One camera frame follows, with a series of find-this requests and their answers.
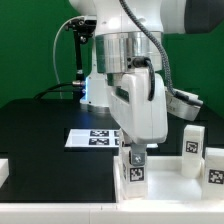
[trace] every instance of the white block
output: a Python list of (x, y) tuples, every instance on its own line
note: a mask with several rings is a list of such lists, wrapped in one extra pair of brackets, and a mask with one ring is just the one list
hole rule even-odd
[(0, 159), (0, 188), (9, 176), (8, 159)]
[(187, 178), (198, 178), (201, 174), (201, 160), (200, 159), (183, 159), (181, 174)]
[(184, 129), (182, 156), (186, 159), (201, 159), (205, 127), (187, 125)]
[(224, 199), (224, 149), (206, 148), (203, 199)]
[(224, 170), (224, 149), (206, 148), (205, 166)]
[(205, 127), (187, 125), (184, 129), (181, 174), (187, 178), (198, 178), (201, 174)]
[(145, 198), (148, 194), (147, 158), (144, 166), (135, 167), (129, 162), (130, 147), (122, 148), (121, 184), (125, 199)]

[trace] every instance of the black tabletop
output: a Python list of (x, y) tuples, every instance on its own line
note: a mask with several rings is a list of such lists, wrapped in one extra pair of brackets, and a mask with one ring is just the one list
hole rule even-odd
[[(149, 155), (181, 155), (187, 124), (206, 127), (205, 147), (224, 148), (224, 119), (204, 106), (196, 121), (168, 116), (169, 134)], [(118, 129), (110, 115), (78, 101), (21, 99), (0, 109), (0, 158), (10, 176), (0, 202), (115, 202), (113, 149), (65, 150), (70, 129)]]

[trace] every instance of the white cube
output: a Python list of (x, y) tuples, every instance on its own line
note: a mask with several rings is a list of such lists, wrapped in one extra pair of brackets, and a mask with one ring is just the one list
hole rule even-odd
[(206, 148), (203, 199), (224, 199), (224, 149)]
[(9, 176), (8, 159), (0, 159), (0, 188)]

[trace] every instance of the metal cylinder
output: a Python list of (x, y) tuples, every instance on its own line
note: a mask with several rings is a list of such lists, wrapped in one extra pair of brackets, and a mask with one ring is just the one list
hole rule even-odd
[[(153, 32), (161, 42), (161, 33)], [(133, 69), (136, 57), (151, 59), (154, 70), (162, 68), (160, 53), (142, 32), (105, 34), (96, 37), (97, 70), (99, 73), (125, 73)]]

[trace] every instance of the cable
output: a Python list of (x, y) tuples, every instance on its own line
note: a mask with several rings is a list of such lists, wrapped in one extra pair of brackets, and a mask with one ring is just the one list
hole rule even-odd
[(160, 52), (161, 57), (162, 57), (164, 71), (165, 71), (165, 80), (166, 80), (168, 91), (176, 98), (183, 100), (184, 102), (186, 102), (188, 104), (195, 105), (195, 106), (202, 106), (202, 104), (203, 104), (202, 101), (192, 100), (189, 98), (189, 96), (173, 89), (173, 83), (172, 83), (172, 79), (171, 79), (171, 69), (170, 69), (169, 59), (168, 59), (165, 49), (160, 44), (160, 42), (151, 34), (151, 32), (148, 31), (146, 29), (146, 27), (144, 25), (142, 25), (141, 22), (138, 21), (138, 19), (133, 14), (133, 12), (129, 8), (129, 6), (125, 2), (125, 0), (119, 0), (119, 1), (120, 1), (122, 8), (127, 13), (129, 18), (133, 21), (133, 23), (152, 41), (152, 43), (157, 47), (158, 51)]
[(148, 100), (152, 101), (154, 99), (154, 95), (155, 95), (155, 71), (152, 66), (151, 60), (149, 58), (145, 59), (145, 63), (147, 64), (147, 66), (149, 68), (149, 76), (150, 76), (150, 80), (151, 80), (151, 90), (149, 93)]
[(167, 88), (171, 92), (172, 95), (175, 95), (176, 92), (173, 89), (173, 83), (171, 80), (171, 71), (170, 71), (170, 64), (169, 59), (167, 56), (167, 53), (163, 46), (160, 44), (160, 42), (149, 32), (144, 25), (142, 25), (141, 22), (138, 21), (136, 16), (133, 14), (133, 12), (130, 10), (129, 6), (125, 2), (125, 0), (119, 0), (122, 8), (127, 13), (127, 15), (130, 17), (130, 19), (134, 22), (134, 24), (154, 43), (154, 45), (157, 47), (158, 51), (161, 54), (163, 67), (165, 71), (165, 79), (167, 81)]
[(60, 83), (60, 84), (57, 84), (55, 86), (52, 86), (48, 89), (46, 89), (45, 91), (41, 92), (41, 93), (38, 93), (34, 99), (40, 99), (42, 96), (44, 96), (46, 93), (48, 92), (53, 92), (55, 89), (58, 89), (58, 88), (61, 88), (61, 87), (64, 87), (64, 86), (73, 86), (72, 82), (66, 82), (66, 83)]
[(58, 93), (58, 92), (67, 92), (67, 93), (71, 93), (71, 92), (80, 92), (80, 90), (75, 90), (75, 89), (70, 89), (70, 90), (46, 90), (44, 92), (39, 93), (38, 95), (36, 95), (34, 97), (35, 100), (40, 100), (44, 95), (46, 95), (47, 93)]
[(67, 20), (65, 23), (63, 23), (63, 25), (59, 28), (56, 36), (55, 36), (55, 39), (54, 39), (54, 45), (53, 45), (53, 66), (54, 66), (54, 74), (55, 74), (55, 77), (56, 77), (56, 80), (57, 80), (57, 83), (60, 84), (60, 78), (59, 78), (59, 75), (58, 75), (58, 71), (57, 71), (57, 64), (56, 64), (56, 48), (57, 48), (57, 42), (58, 42), (58, 38), (59, 38), (59, 35), (61, 34), (61, 31), (62, 29), (65, 27), (65, 25), (67, 23), (69, 23), (70, 21), (72, 21), (73, 19), (75, 19), (76, 17), (73, 17), (69, 20)]

